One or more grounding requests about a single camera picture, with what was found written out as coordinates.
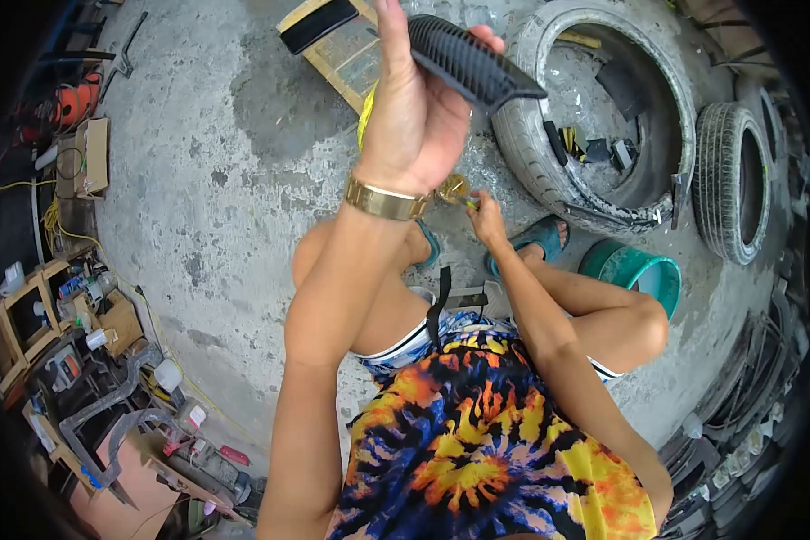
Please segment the gold wristwatch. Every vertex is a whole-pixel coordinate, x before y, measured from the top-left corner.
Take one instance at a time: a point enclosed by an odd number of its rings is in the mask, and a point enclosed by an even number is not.
[[[345,201],[356,207],[357,210],[379,218],[408,221],[423,217],[429,195],[413,197],[393,193],[386,189],[373,188],[355,180],[354,176],[350,175],[346,183]]]

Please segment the sandal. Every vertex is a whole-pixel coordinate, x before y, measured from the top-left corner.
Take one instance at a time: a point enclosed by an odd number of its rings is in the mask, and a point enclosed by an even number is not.
[[[415,263],[415,268],[428,268],[435,264],[435,261],[438,260],[438,256],[441,254],[441,244],[438,243],[438,239],[435,238],[435,235],[432,234],[432,231],[429,230],[429,226],[420,219],[417,220],[417,224],[420,226],[421,231],[423,232],[423,236],[426,237],[426,242],[429,243],[429,258],[423,261],[422,263]]]
[[[561,245],[561,233],[558,232],[559,221],[563,220],[552,214],[529,226],[525,232],[510,241],[510,243],[513,243],[513,249],[520,250],[529,243],[536,243],[543,248],[543,260],[554,261],[570,243],[570,225],[567,224],[567,237],[564,240],[564,245]],[[501,276],[498,273],[495,257],[490,253],[486,253],[486,271],[491,275]]]

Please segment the plastic bucket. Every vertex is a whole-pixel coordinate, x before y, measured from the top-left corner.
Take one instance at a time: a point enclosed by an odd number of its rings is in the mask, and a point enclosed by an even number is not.
[[[595,243],[582,259],[579,273],[608,284],[639,290],[656,298],[672,319],[680,300],[680,269],[672,259],[643,252],[617,240]]]

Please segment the man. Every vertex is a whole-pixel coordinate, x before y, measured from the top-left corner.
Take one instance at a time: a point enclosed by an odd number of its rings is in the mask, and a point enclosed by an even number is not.
[[[451,172],[471,109],[415,65],[397,0],[377,12],[382,75],[350,185],[396,204]],[[471,32],[504,50],[488,27]],[[474,195],[468,215],[511,319],[430,310],[434,299],[401,273],[437,257],[432,234],[358,198],[299,244],[260,538],[657,533],[670,476],[604,381],[662,351],[666,314],[647,295],[547,263],[569,239],[562,220],[510,242],[497,203]],[[380,390],[353,421],[343,485],[336,372],[349,350]]]

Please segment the leg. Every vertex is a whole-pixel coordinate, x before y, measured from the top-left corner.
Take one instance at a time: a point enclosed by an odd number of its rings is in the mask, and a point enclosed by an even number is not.
[[[300,288],[303,280],[318,260],[333,222],[314,226],[297,244],[291,263],[294,286]],[[351,345],[358,354],[374,354],[393,346],[413,330],[426,317],[429,304],[405,286],[401,273],[410,265],[425,261],[431,248],[417,223],[405,239],[406,249],[401,250],[389,272],[384,277],[378,296],[369,310],[363,328]]]
[[[561,225],[559,229],[563,244],[567,231],[561,231]],[[666,347],[669,321],[650,295],[558,270],[543,260],[543,250],[536,243],[521,248],[519,256],[572,315],[585,353],[597,362],[624,373],[651,361]]]

